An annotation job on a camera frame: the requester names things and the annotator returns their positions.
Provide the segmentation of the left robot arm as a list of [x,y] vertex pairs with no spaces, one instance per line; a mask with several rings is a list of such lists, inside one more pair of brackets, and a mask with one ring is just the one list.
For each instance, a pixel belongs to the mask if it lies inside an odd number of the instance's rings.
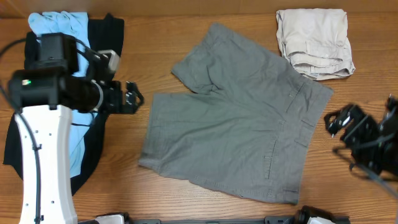
[[121,88],[113,50],[79,50],[81,41],[63,33],[39,37],[39,58],[18,70],[3,91],[15,112],[22,144],[21,223],[76,223],[69,166],[73,111],[133,114],[144,98],[135,83]]

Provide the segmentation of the grey shorts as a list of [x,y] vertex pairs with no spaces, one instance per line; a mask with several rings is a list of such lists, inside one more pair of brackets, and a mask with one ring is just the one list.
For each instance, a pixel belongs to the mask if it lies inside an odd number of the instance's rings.
[[296,204],[332,89],[219,23],[172,73],[189,92],[154,95],[139,164],[238,197]]

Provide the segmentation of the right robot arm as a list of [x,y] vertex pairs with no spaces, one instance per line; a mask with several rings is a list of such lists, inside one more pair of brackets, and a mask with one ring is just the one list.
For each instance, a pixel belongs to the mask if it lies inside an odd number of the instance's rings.
[[348,104],[324,116],[325,129],[331,136],[339,131],[343,146],[332,149],[334,155],[349,164],[349,170],[359,169],[362,175],[397,198],[397,190],[390,185],[397,182],[397,98],[386,101],[386,113],[380,122],[366,114],[358,105]]

